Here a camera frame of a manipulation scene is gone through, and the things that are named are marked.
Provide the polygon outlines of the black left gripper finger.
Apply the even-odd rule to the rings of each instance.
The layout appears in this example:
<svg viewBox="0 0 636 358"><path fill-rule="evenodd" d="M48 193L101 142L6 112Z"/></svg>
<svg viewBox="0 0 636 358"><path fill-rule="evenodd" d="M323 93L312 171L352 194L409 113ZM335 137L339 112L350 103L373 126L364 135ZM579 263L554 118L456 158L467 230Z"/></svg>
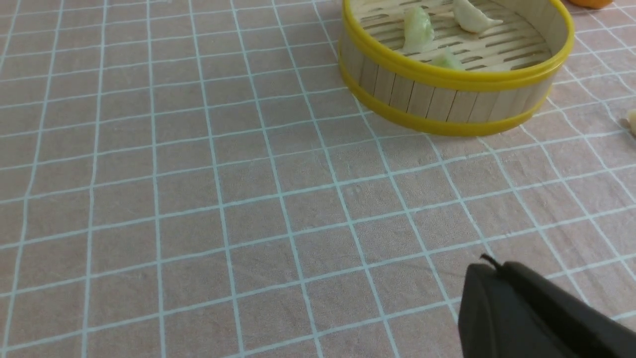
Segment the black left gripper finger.
<svg viewBox="0 0 636 358"><path fill-rule="evenodd" d="M466 358L633 358L634 331L523 263L468 265L458 319Z"/></svg>

